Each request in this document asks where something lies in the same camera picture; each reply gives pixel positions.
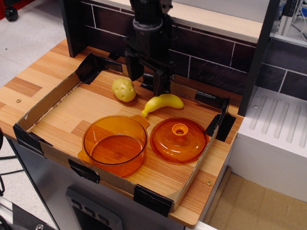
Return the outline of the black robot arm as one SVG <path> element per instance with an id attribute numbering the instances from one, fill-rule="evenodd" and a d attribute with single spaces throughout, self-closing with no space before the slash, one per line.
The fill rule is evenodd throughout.
<path id="1" fill-rule="evenodd" d="M 124 38 L 125 61 L 128 75 L 135 81 L 144 75 L 144 67 L 153 70 L 155 96 L 170 91 L 175 62 L 169 54 L 172 27 L 175 25 L 168 12 L 173 8 L 170 0 L 131 0 L 134 11 L 135 36 Z"/>

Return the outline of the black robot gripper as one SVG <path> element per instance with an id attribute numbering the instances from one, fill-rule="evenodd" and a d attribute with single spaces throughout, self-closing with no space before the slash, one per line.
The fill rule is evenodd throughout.
<path id="1" fill-rule="evenodd" d="M 172 24 L 160 21 L 147 25 L 138 21 L 133 22 L 135 36 L 127 36 L 125 62 L 129 78 L 138 80 L 144 74 L 144 67 L 154 70 L 154 96 L 170 93 L 170 78 L 175 63 L 170 56 L 169 49 L 172 42 Z"/>

